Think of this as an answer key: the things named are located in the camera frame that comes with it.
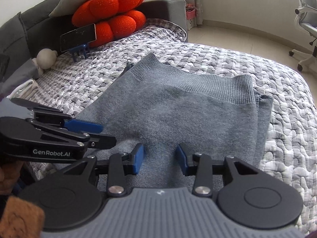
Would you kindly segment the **person left hand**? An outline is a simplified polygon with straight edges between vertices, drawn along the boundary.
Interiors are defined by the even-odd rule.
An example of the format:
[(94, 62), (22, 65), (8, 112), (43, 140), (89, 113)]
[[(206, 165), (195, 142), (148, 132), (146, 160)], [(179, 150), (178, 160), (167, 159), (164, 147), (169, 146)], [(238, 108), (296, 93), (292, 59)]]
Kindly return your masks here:
[(20, 171), (24, 163), (17, 161), (1, 167), (0, 192), (1, 195), (9, 195), (20, 177)]

